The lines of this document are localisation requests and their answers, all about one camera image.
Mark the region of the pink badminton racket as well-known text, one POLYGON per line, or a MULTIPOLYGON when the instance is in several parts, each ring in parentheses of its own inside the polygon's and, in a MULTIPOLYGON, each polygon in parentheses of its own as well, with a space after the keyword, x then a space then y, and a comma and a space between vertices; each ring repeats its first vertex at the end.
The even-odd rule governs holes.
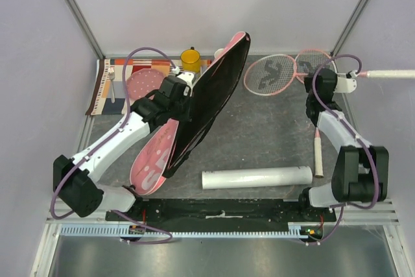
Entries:
POLYGON ((333 107, 333 95, 337 83, 337 69, 330 56, 319 49, 304 49, 295 58, 297 79, 305 85, 307 93, 306 114, 315 126, 314 132, 314 176, 324 177, 322 160, 322 142, 317 121, 325 108, 316 96, 328 107, 333 107))
MULTIPOLYGON (((414 70, 363 71, 358 78, 413 79, 414 70)), ((256 95, 272 96, 287 89, 299 77, 295 58, 274 54, 254 62, 243 78, 245 88, 256 95)))

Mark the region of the white shuttlecock tube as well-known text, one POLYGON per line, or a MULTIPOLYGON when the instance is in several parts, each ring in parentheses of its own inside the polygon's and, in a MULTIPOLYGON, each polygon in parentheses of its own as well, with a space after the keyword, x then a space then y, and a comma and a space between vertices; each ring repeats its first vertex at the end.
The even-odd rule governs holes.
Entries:
POLYGON ((202 172, 203 189, 296 186, 312 181, 313 172, 308 166, 202 172))

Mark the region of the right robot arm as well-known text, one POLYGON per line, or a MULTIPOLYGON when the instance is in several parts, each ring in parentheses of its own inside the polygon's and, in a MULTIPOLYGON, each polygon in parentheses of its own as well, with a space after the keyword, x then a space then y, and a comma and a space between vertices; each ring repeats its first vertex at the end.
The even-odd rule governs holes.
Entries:
POLYGON ((368 210, 387 196, 389 153, 361 138, 333 100, 337 74, 322 68, 304 78, 306 114, 337 151, 331 181, 305 188, 297 204, 298 216, 312 221, 320 208, 352 205, 368 210))

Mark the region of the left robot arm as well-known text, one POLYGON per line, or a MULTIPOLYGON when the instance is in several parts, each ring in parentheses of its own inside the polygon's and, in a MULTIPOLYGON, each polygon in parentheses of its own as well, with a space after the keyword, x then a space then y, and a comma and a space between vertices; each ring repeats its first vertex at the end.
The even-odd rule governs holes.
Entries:
POLYGON ((72 158, 53 163, 53 199, 61 199, 79 217, 95 210, 119 210, 129 221, 140 218, 142 205, 126 187, 100 186, 105 171, 132 145, 168 120, 189 120, 194 75, 184 72, 163 79, 157 90, 136 100, 105 135, 72 158))

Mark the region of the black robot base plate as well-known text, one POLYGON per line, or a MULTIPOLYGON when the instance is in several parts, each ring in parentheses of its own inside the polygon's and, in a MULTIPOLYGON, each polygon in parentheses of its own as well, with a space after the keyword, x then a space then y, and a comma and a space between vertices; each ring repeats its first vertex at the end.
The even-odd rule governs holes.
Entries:
POLYGON ((282 199, 140 199, 126 215, 162 230, 284 230, 289 223, 336 222, 327 208, 282 199))

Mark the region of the pink racket bag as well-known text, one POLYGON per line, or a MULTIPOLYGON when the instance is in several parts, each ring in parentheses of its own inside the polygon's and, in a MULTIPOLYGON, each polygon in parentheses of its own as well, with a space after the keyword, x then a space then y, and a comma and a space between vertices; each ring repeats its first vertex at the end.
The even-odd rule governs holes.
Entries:
POLYGON ((138 195, 154 193, 188 159, 228 102, 241 77, 250 35, 238 32, 195 82, 190 120, 169 119, 150 138, 133 162, 130 183, 138 195))

